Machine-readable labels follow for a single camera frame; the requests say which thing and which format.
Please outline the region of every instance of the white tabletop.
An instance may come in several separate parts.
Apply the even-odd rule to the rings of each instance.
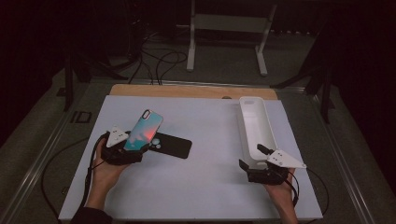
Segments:
[[[265,101],[276,143],[302,161],[280,101]],[[132,164],[109,192],[105,211],[130,220],[256,220],[278,218],[264,187],[248,183],[239,167],[243,159],[237,100],[107,96],[86,146],[60,219],[76,213],[93,146],[113,126],[134,127],[145,109],[163,116],[160,133],[192,141],[190,156],[179,159],[148,151]],[[295,173],[300,184],[299,219],[321,218],[306,170]]]

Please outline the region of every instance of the iridescent phone case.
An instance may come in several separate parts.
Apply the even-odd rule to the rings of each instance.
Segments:
[[[163,117],[152,110],[145,110],[139,121],[125,143],[125,150],[140,150],[144,146],[148,146],[154,137],[160,125],[163,122]]]

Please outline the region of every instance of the hand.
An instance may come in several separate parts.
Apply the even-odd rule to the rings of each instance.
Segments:
[[[288,181],[292,182],[292,174],[295,169],[289,169]],[[297,216],[294,211],[293,201],[291,198],[291,187],[283,182],[281,185],[264,185],[271,200],[282,219],[283,224],[296,224]]]
[[[103,210],[108,192],[116,185],[122,171],[129,166],[111,165],[101,158],[102,148],[106,139],[102,139],[96,149],[96,158],[93,161],[92,187],[86,207]]]

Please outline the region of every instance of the phone case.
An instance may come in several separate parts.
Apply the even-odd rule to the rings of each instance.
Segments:
[[[156,133],[148,149],[169,156],[187,159],[190,154],[191,146],[192,141],[190,140],[164,133]]]
[[[148,145],[163,122],[163,117],[152,110],[145,110],[139,121],[131,130],[124,149],[140,150]]]

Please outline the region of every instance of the black sleeve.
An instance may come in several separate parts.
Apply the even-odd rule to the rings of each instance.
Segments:
[[[70,224],[110,224],[113,218],[104,211],[81,207],[77,210]]]

